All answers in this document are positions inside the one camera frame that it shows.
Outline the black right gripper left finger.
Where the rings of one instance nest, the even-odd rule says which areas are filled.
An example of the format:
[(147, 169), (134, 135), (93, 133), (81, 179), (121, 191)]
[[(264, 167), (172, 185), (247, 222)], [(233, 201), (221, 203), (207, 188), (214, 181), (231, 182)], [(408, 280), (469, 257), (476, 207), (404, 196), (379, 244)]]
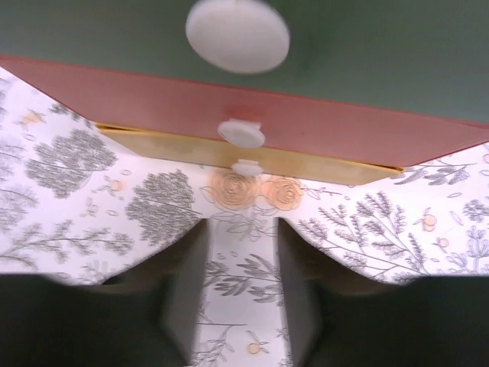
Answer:
[(3, 366), (187, 366), (209, 249), (200, 220), (167, 248), (101, 284), (1, 277)]

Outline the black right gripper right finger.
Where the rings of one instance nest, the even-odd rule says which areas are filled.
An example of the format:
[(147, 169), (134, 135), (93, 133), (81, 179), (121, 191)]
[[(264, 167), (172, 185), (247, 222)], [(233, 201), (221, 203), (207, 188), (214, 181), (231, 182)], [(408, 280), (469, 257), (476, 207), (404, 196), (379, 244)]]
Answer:
[(285, 219), (277, 252), (295, 366), (486, 366), (488, 279), (371, 280), (310, 245)]

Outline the red drawer box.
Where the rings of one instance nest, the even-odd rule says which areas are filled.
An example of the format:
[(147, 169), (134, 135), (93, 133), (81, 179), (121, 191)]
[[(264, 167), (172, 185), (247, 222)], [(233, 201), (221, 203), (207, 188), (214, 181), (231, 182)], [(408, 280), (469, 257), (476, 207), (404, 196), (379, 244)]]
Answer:
[(408, 167), (488, 140), (487, 127), (218, 84), (1, 58), (1, 66), (74, 112), (124, 128), (217, 138), (229, 119), (261, 124), (270, 148)]

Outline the green drawer box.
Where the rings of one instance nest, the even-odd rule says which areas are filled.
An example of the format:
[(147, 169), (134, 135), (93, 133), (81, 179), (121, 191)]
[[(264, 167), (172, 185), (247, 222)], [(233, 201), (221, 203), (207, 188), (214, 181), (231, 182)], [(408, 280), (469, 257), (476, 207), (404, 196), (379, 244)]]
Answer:
[(274, 1), (282, 64), (236, 75), (186, 39), (190, 1), (3, 1), (1, 52), (488, 122), (486, 1)]

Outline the floral patterned table mat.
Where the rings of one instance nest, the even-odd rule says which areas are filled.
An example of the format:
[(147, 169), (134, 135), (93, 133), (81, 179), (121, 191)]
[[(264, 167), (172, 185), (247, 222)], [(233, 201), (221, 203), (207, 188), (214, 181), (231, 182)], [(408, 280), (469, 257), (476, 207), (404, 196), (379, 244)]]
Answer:
[(142, 158), (1, 73), (1, 270), (93, 284), (208, 217), (194, 366), (289, 366), (274, 222), (355, 271), (401, 283), (488, 273), (488, 146), (363, 187)]

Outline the yellow drawer box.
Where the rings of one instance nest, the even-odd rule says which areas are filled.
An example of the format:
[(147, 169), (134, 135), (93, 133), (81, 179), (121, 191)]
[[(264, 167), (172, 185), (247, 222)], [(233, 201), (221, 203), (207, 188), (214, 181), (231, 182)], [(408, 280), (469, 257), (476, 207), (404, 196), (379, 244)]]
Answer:
[(227, 141), (97, 124), (107, 138), (146, 158), (232, 168), (251, 161), (263, 173), (332, 184), (363, 185), (395, 177), (402, 168), (345, 161), (275, 148), (239, 148)]

